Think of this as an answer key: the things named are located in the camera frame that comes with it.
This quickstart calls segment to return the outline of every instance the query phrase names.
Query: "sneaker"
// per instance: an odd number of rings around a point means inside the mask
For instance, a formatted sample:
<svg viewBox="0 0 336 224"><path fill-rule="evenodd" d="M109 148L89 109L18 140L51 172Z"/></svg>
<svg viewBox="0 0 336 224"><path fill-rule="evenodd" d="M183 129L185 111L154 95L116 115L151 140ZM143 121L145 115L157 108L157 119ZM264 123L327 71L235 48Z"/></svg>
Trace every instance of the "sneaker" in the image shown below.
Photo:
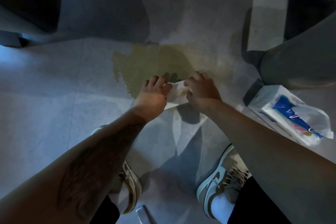
<svg viewBox="0 0 336 224"><path fill-rule="evenodd" d="M216 219L211 213L213 198L225 193L230 203L235 203L239 191L248 178L251 177L243 160L231 144L223 153L217 169L197 189L197 199L204 206L204 213L211 219Z"/></svg>
<svg viewBox="0 0 336 224"><path fill-rule="evenodd" d="M97 131L103 129L107 125L102 125L99 128L95 129L92 134L96 133ZM134 210L137 202L139 201L141 192L142 192L142 187L140 184L140 181L138 177L135 175L135 173L132 171L132 169L128 166L127 162L125 161L123 163L123 167L118 175L116 177L111 185L111 190L109 194L116 194L120 192L122 182L124 182L129 191L129 203L127 209L122 213L122 214L127 214L130 213Z"/></svg>

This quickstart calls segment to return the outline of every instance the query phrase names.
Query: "tattoo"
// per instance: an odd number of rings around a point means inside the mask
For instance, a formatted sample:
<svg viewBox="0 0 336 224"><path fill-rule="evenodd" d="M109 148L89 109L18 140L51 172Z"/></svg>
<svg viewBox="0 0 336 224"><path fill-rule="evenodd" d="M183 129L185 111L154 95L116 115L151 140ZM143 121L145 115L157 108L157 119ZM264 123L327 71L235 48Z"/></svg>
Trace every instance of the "tattoo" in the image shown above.
<svg viewBox="0 0 336 224"><path fill-rule="evenodd" d="M85 219L94 213L102 190L120 173L132 143L144 126L145 120L128 125L114 135L100 139L95 146L83 150L69 164L62 178L57 210L61 211L76 201L79 218Z"/></svg>

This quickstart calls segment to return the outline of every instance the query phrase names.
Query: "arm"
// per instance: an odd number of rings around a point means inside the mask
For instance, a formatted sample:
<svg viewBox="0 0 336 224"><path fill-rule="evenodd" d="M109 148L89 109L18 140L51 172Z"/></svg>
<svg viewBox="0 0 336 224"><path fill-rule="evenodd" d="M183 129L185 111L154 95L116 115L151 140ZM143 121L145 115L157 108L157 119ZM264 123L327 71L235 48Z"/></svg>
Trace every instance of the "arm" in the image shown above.
<svg viewBox="0 0 336 224"><path fill-rule="evenodd" d="M213 81L194 73L187 97L232 142L260 187L292 223L335 223L336 165L223 103Z"/></svg>
<svg viewBox="0 0 336 224"><path fill-rule="evenodd" d="M154 76L134 107L76 145L0 201L0 223L88 223L135 138L160 115L171 89Z"/></svg>

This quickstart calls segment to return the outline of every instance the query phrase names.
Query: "black pants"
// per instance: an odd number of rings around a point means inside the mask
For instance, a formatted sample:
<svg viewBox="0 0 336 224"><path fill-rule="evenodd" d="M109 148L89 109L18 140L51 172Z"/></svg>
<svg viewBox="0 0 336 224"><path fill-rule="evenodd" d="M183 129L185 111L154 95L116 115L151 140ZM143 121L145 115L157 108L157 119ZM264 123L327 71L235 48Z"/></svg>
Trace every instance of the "black pants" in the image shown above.
<svg viewBox="0 0 336 224"><path fill-rule="evenodd" d="M108 196L99 206L90 224L113 224L119 219L118 208ZM290 223L273 201L250 177L241 189L228 224L234 223Z"/></svg>

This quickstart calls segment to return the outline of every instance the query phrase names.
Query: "hand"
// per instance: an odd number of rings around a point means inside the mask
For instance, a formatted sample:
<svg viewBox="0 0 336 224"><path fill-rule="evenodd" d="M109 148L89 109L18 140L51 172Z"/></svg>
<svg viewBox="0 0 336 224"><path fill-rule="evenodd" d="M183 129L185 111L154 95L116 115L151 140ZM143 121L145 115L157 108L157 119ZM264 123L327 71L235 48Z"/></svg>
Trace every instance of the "hand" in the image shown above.
<svg viewBox="0 0 336 224"><path fill-rule="evenodd" d="M199 112L206 114L211 104L223 102L215 83L206 73L194 72L184 81L184 86L191 87L192 93L188 91L187 99Z"/></svg>
<svg viewBox="0 0 336 224"><path fill-rule="evenodd" d="M147 122L159 116L166 107L167 95L173 86L162 76L146 80L137 96L133 110Z"/></svg>

